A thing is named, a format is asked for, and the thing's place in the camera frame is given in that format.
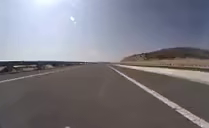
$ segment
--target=distant mountain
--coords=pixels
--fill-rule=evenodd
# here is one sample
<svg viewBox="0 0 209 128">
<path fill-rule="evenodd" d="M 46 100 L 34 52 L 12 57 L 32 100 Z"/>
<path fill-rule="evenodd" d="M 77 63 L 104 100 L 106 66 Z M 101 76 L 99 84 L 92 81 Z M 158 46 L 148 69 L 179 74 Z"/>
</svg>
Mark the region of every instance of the distant mountain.
<svg viewBox="0 0 209 128">
<path fill-rule="evenodd" d="M 209 50 L 191 47 L 167 48 L 128 56 L 122 61 L 163 60 L 176 58 L 209 59 Z"/>
</svg>

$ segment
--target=highway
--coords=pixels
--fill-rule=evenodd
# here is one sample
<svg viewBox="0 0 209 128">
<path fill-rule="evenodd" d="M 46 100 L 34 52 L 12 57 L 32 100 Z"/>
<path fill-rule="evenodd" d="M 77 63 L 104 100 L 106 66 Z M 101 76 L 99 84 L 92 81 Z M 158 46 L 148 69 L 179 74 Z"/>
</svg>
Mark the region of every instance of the highway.
<svg viewBox="0 0 209 128">
<path fill-rule="evenodd" d="M 1 75 L 0 128 L 200 128 L 111 67 L 209 123 L 209 85 L 91 64 Z"/>
</svg>

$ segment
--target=sky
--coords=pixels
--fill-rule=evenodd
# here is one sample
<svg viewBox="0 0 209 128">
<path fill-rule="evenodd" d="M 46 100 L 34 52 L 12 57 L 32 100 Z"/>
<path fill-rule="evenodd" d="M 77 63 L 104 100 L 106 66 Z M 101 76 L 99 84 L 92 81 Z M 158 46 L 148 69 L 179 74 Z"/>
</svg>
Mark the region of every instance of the sky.
<svg viewBox="0 0 209 128">
<path fill-rule="evenodd" d="M 0 0 L 0 60 L 119 61 L 209 49 L 209 0 Z"/>
</svg>

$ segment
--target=guardrail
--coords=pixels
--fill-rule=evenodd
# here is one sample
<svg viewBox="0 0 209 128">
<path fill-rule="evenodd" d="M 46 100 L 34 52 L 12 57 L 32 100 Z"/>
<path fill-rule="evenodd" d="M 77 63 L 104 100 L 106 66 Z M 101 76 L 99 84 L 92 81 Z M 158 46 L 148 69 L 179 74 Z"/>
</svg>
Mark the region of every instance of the guardrail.
<svg viewBox="0 0 209 128">
<path fill-rule="evenodd" d="M 46 65 L 52 65 L 53 67 L 69 66 L 69 65 L 81 65 L 88 62 L 77 61 L 0 61 L 0 67 L 5 67 L 6 72 L 12 72 L 14 69 L 27 67 L 36 68 L 38 70 L 45 69 Z"/>
</svg>

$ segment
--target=white lane marking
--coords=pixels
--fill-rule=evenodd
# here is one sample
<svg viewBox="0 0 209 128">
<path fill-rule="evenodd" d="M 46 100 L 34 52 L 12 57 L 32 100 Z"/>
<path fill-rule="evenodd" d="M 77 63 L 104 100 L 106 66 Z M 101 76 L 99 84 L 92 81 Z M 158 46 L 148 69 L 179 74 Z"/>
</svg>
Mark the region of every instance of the white lane marking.
<svg viewBox="0 0 209 128">
<path fill-rule="evenodd" d="M 50 71 L 50 72 L 45 72 L 45 73 L 38 73 L 38 74 L 33 74 L 33 75 L 28 75 L 28 76 L 22 76 L 22 77 L 17 77 L 17 78 L 12 78 L 12 79 L 1 80 L 0 84 L 6 83 L 6 82 L 11 82 L 11 81 L 16 81 L 16 80 L 21 80 L 21 79 L 26 79 L 26 78 L 31 78 L 31 77 L 36 77 L 36 76 L 43 76 L 43 75 L 63 72 L 65 70 L 69 70 L 69 69 L 72 69 L 72 68 L 62 69 L 62 70 L 55 70 L 55 71 Z"/>
<path fill-rule="evenodd" d="M 118 74 L 120 74 L 121 76 L 123 76 L 124 78 L 126 78 L 127 80 L 129 80 L 130 82 L 136 84 L 137 86 L 139 86 L 140 88 L 142 88 L 144 91 L 148 92 L 149 94 L 151 94 L 155 98 L 159 99 L 160 101 L 162 101 L 163 103 L 165 103 L 166 105 L 168 105 L 169 107 L 171 107 L 172 109 L 174 109 L 175 111 L 177 111 L 178 113 L 183 115 L 185 118 L 189 119 L 194 124 L 200 126 L 201 128 L 209 128 L 209 123 L 207 121 L 205 121 L 204 119 L 194 115 L 193 113 L 189 112 L 185 108 L 182 108 L 178 104 L 170 101 L 169 99 L 167 99 L 166 97 L 162 96 L 161 94 L 155 92 L 154 90 L 149 89 L 148 87 L 142 85 L 141 83 L 139 83 L 136 80 L 130 78 L 129 76 L 123 74 L 122 72 L 118 71 L 117 69 L 115 69 L 113 67 L 110 67 L 110 68 L 112 70 L 114 70 L 115 72 L 117 72 Z"/>
</svg>

